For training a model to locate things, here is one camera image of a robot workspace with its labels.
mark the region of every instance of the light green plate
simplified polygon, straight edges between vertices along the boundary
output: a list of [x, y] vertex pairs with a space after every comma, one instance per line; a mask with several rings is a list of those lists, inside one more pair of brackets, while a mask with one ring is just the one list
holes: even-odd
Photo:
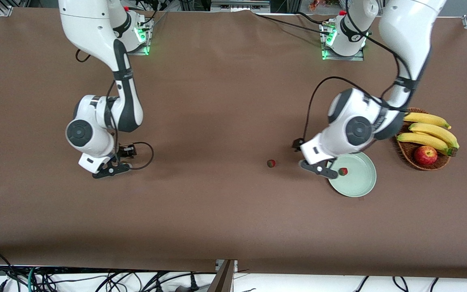
[[329, 179], [336, 191], [344, 196], [357, 198], [368, 194], [376, 184], [376, 168], [371, 159], [362, 152], [355, 155], [342, 155], [332, 164], [331, 169], [338, 171], [347, 168], [346, 176]]

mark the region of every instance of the brown table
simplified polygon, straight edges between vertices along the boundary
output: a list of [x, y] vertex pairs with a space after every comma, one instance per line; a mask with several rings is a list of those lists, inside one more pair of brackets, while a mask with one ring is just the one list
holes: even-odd
[[[459, 157], [419, 172], [391, 141], [375, 143], [365, 153], [378, 181], [359, 199], [301, 170], [290, 145], [321, 79], [343, 76], [380, 94], [395, 77], [390, 54], [369, 44], [364, 62], [324, 61], [315, 33], [248, 11], [169, 13], [154, 33], [151, 55], [131, 57], [144, 123], [120, 135], [150, 142], [154, 163], [95, 180], [64, 129], [83, 95], [105, 94], [110, 70], [75, 60], [55, 9], [0, 18], [0, 251], [12, 263], [209, 271], [215, 259], [235, 258], [251, 272], [467, 277], [460, 19], [435, 23], [411, 103], [452, 124]], [[346, 88], [321, 88], [310, 137]], [[135, 165], [149, 158], [139, 153]]]

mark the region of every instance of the apple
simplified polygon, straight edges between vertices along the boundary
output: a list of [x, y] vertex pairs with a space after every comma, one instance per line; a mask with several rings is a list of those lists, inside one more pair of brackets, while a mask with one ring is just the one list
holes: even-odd
[[430, 146], [421, 146], [416, 149], [413, 157], [420, 165], [430, 165], [437, 161], [437, 151]]

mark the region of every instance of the yellow banana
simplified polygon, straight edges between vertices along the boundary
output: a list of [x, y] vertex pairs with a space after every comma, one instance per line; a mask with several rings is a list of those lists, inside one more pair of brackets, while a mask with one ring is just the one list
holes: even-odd
[[446, 142], [439, 138], [432, 137], [431, 135], [421, 135], [418, 133], [401, 133], [397, 136], [397, 141], [431, 146], [439, 150], [444, 155], [448, 155], [450, 157], [454, 157], [458, 150], [454, 147], [448, 147]]
[[427, 133], [433, 135], [436, 138], [439, 138], [448, 144], [450, 147], [459, 148], [457, 143], [457, 138], [454, 134], [450, 133], [447, 129], [441, 128], [439, 126], [434, 126], [432, 124], [426, 124], [424, 122], [414, 122], [408, 127], [408, 129], [414, 133]]
[[432, 124], [435, 126], [445, 127], [447, 129], [451, 129], [452, 127], [446, 122], [445, 119], [430, 114], [422, 114], [422, 113], [409, 113], [405, 115], [404, 118], [407, 122], [426, 122], [427, 124]]

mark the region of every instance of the fruit basket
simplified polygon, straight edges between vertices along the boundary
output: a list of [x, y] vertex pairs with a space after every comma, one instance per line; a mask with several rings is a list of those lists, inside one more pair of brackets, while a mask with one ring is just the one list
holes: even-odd
[[[427, 111], [423, 111], [422, 109], [418, 109], [416, 107], [409, 107], [409, 111], [414, 112], [414, 113], [425, 113], [429, 114]], [[417, 163], [417, 161], [414, 159], [413, 154], [416, 151], [417, 148], [419, 148], [419, 144], [415, 143], [409, 143], [409, 142], [400, 142], [397, 141], [397, 135], [401, 133], [407, 133], [410, 132], [408, 130], [408, 127], [413, 124], [413, 122], [403, 122], [403, 126], [401, 127], [401, 130], [396, 134], [394, 141], [396, 143], [396, 150], [400, 157], [411, 167], [417, 169], [417, 170], [439, 170], [443, 167], [445, 167], [448, 162], [450, 161], [450, 157], [443, 155], [441, 153], [438, 153], [437, 161], [433, 164], [430, 165], [420, 165]]]

